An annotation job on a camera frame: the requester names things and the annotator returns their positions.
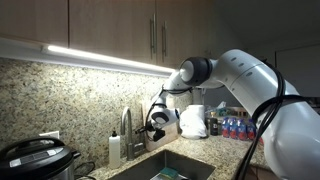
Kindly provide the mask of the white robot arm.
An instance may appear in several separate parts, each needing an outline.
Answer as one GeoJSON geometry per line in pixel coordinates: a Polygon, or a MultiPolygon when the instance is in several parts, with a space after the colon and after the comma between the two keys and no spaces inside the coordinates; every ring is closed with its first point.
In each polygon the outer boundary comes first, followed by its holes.
{"type": "Polygon", "coordinates": [[[271,64],[232,49],[218,59],[190,57],[171,74],[153,97],[140,133],[149,131],[157,141],[164,128],[179,119],[166,106],[166,96],[194,88],[226,87],[251,116],[256,138],[236,171],[243,180],[259,142],[270,169],[282,180],[320,179],[320,115],[271,64]]]}

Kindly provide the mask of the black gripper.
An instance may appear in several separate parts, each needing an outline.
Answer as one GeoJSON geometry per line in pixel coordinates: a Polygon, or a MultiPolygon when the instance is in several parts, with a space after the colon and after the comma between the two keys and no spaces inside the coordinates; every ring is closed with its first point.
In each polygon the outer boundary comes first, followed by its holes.
{"type": "Polygon", "coordinates": [[[143,132],[146,132],[146,133],[153,132],[153,136],[152,137],[148,136],[148,138],[150,141],[154,141],[154,142],[157,142],[158,140],[160,140],[161,138],[163,138],[165,136],[164,130],[154,128],[151,123],[147,123],[145,126],[139,128],[135,131],[136,134],[140,134],[143,132]]]}

